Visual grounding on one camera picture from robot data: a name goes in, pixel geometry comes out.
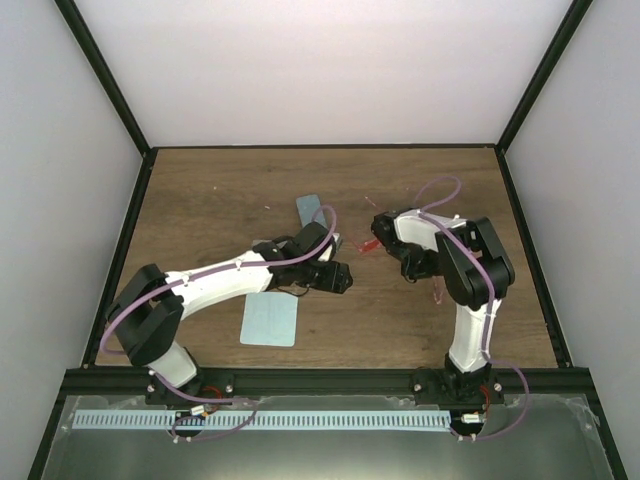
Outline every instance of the red wire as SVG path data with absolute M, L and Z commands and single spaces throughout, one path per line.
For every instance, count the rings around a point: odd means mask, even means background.
M 218 388 L 214 387 L 213 385 L 207 385 L 205 387 L 202 387 L 202 391 L 203 392 L 213 392 L 213 393 L 216 394 L 216 398 L 222 398 L 223 397 L 222 392 Z M 219 405 L 215 405 L 211 409 L 211 412 L 209 412 L 209 414 L 213 414 L 213 413 L 217 412 L 219 408 L 220 408 Z
M 480 391 L 484 394 L 484 398 L 485 398 L 485 402 L 486 402 L 486 407 L 484 409 L 484 413 L 486 415 L 486 418 L 489 418 L 489 405 L 491 405 L 491 400 L 489 399 L 489 389 L 487 389 L 487 387 L 485 387 L 484 385 L 480 385 Z

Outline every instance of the white side panel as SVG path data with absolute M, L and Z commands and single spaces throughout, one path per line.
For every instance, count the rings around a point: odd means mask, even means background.
M 508 152 L 575 362 L 640 478 L 640 2 L 593 2 Z
M 140 165 L 53 1 L 0 10 L 0 478 L 78 367 Z
M 497 141 L 569 0 L 78 0 L 152 145 Z

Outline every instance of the light blue cloth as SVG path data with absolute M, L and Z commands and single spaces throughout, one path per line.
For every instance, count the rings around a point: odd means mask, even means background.
M 298 298 L 288 293 L 250 293 L 244 304 L 240 343 L 293 347 Z
M 305 195 L 304 197 L 298 197 L 296 198 L 296 205 L 298 206 L 300 223 L 302 223 L 302 226 L 304 227 L 313 221 L 313 214 L 320 208 L 320 197 L 317 195 Z M 318 213 L 315 221 L 324 228 L 329 228 L 327 226 L 327 219 L 324 217 L 324 212 Z

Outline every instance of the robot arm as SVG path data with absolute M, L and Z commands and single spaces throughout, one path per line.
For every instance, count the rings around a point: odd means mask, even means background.
M 376 215 L 371 229 L 387 252 L 400 261 L 400 273 L 408 281 L 444 276 L 447 290 L 456 302 L 455 335 L 445 366 L 453 374 L 452 387 L 458 390 L 469 378 L 484 376 L 487 361 L 483 345 L 489 343 L 489 338 L 483 338 L 486 322 L 491 322 L 490 335 L 495 313 L 507 287 L 513 284 L 515 273 L 487 218 L 469 221 L 426 216 L 444 225 L 469 250 L 479 254 L 477 259 L 495 288 L 490 317 L 486 315 L 489 291 L 480 273 L 436 225 L 420 218 L 418 209 Z
M 301 257 L 316 248 L 328 231 L 319 223 L 306 225 L 295 237 L 262 242 L 242 255 L 196 270 L 163 273 L 155 265 L 141 268 L 107 311 L 113 321 L 127 306 L 146 293 L 175 280 L 223 265 L 246 262 L 272 262 Z M 332 260 L 336 246 L 332 241 L 315 257 L 304 262 L 248 268 L 231 268 L 196 280 L 185 281 L 160 294 L 155 302 L 143 304 L 125 318 L 115 330 L 126 355 L 134 366 L 148 366 L 171 385 L 185 393 L 200 389 L 198 367 L 189 353 L 174 340 L 180 322 L 190 315 L 232 297 L 257 293 L 293 283 L 333 293 L 344 293 L 353 279 L 347 264 Z

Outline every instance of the wooden tabletop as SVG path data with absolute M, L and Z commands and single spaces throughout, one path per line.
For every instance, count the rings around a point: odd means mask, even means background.
M 178 342 L 202 366 L 441 367 L 453 338 L 453 302 L 445 295 L 437 305 L 431 279 L 409 284 L 384 250 L 361 254 L 352 242 L 372 238 L 378 211 L 409 206 L 424 183 L 442 175 L 458 176 L 463 189 L 434 213 L 489 217 L 516 270 L 498 311 L 492 355 L 523 367 L 556 366 L 491 149 L 161 150 L 119 288 L 149 263 L 163 271 L 193 269 L 228 260 L 253 240 L 293 235 L 300 229 L 296 198 L 317 194 L 338 213 L 345 242 L 336 260 L 349 263 L 353 287 L 344 295 L 311 291 L 301 298 L 291 348 L 240 344 L 244 298 L 189 317 Z M 422 203 L 452 188 L 434 186 Z M 121 362 L 100 354 L 96 363 Z

